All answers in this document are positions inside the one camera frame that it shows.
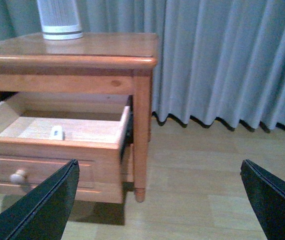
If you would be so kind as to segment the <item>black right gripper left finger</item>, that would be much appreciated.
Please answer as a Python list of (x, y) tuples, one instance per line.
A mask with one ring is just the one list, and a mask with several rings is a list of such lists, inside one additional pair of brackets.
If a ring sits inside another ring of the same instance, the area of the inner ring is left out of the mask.
[(60, 240), (74, 205), (80, 167), (72, 159), (0, 214), (0, 240)]

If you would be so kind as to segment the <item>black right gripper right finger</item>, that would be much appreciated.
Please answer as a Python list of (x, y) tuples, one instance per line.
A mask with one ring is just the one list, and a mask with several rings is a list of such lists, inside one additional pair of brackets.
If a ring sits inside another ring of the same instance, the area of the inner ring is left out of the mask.
[(250, 205), (268, 240), (285, 240), (285, 181), (246, 159), (240, 176)]

